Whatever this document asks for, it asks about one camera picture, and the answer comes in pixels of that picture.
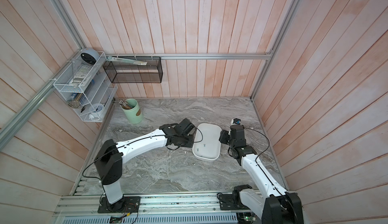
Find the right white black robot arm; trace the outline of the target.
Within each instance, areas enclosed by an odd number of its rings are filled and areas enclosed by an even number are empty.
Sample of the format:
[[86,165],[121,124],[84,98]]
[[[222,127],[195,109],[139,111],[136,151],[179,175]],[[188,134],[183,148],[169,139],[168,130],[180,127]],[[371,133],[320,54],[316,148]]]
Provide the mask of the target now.
[[257,215],[263,224],[303,224],[302,202],[297,193],[290,193],[269,173],[252,146],[247,144],[245,127],[241,120],[231,121],[229,131],[221,131],[220,142],[228,145],[228,154],[250,175],[260,194],[249,185],[233,190],[233,204],[245,206]]

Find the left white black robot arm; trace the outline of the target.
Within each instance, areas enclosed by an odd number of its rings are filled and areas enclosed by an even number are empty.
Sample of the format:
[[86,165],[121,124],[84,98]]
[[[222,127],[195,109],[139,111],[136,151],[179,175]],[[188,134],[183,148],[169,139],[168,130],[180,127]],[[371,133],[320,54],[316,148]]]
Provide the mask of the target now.
[[105,200],[110,209],[123,207],[125,197],[121,190],[120,178],[123,164],[148,151],[174,145],[192,147],[196,127],[187,118],[178,124],[165,124],[158,129],[135,139],[114,142],[107,140],[99,150],[94,165],[98,172]]

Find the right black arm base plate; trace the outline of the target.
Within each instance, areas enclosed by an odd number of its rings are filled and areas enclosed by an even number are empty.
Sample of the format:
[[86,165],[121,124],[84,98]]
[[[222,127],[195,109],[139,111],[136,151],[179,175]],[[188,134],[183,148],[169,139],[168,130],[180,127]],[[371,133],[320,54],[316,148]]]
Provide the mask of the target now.
[[219,201],[221,210],[240,210],[243,207],[235,203],[232,194],[217,193],[217,199]]

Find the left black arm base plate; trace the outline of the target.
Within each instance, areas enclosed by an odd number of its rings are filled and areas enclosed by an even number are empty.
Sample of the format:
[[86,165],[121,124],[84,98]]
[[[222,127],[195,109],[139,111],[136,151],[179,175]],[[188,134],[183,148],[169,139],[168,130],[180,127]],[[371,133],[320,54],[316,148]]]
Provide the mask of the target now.
[[140,196],[123,196],[119,201],[114,204],[110,204],[107,197],[100,199],[100,206],[98,213],[133,213],[138,212],[140,205]]

